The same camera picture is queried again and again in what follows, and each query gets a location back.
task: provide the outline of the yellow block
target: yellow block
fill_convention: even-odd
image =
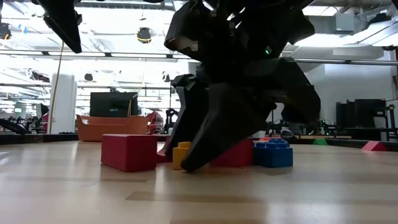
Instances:
[[[178,147],[187,147],[187,148],[191,148],[191,142],[179,142],[178,143]]]
[[[180,170],[181,162],[189,151],[189,147],[175,147],[173,148],[173,169]]]

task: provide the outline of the orange bin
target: orange bin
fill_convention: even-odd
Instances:
[[[147,134],[148,118],[99,118],[77,115],[79,140],[101,142],[103,134]]]

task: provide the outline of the ceiling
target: ceiling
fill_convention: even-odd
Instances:
[[[82,0],[76,5],[76,11],[83,15],[83,22],[79,26],[82,49],[84,52],[114,52],[135,54],[173,54],[164,47],[164,38],[170,21],[176,9],[186,1],[167,0],[163,4],[146,4],[142,1],[110,0],[99,2]],[[382,6],[390,6],[390,1],[362,0],[362,1],[315,1],[303,11],[306,15],[332,16],[339,11],[360,9],[369,11]],[[47,27],[42,20],[44,10],[30,1],[5,1],[2,9],[2,22],[10,24],[12,38],[0,40],[0,50],[29,50],[38,52],[59,52],[62,41]],[[152,34],[150,44],[142,44],[136,40],[140,27],[149,27]],[[340,59],[377,59],[381,48],[353,48],[336,51],[332,47],[307,47],[287,45],[283,56],[297,58],[340,58]],[[50,79],[57,71],[59,56],[38,55],[1,55],[0,53],[0,83],[39,84],[41,81],[31,80],[29,70],[43,73]],[[169,83],[162,80],[167,72],[171,78],[178,74],[188,73],[187,59],[155,60],[135,58],[120,60],[116,58],[93,57],[64,57],[61,72],[76,75],[79,86],[120,86],[129,87],[122,91],[137,91],[140,86],[169,87]],[[304,70],[312,69],[314,65],[302,65]],[[84,79],[86,73],[93,74],[94,81]],[[107,91],[99,88],[79,88],[78,106],[87,111],[89,101],[86,97],[91,91]],[[19,98],[49,98],[50,88],[45,87],[14,87],[0,86],[1,97],[12,96]],[[141,106],[146,108],[169,107],[168,90],[143,91]],[[43,100],[30,100],[38,103]],[[0,108],[6,104],[0,100]],[[179,107],[177,96],[172,99],[174,107]]]

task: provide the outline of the floor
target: floor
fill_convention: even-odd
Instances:
[[[294,164],[127,174],[99,144],[0,146],[0,222],[398,223],[398,153],[296,145]]]

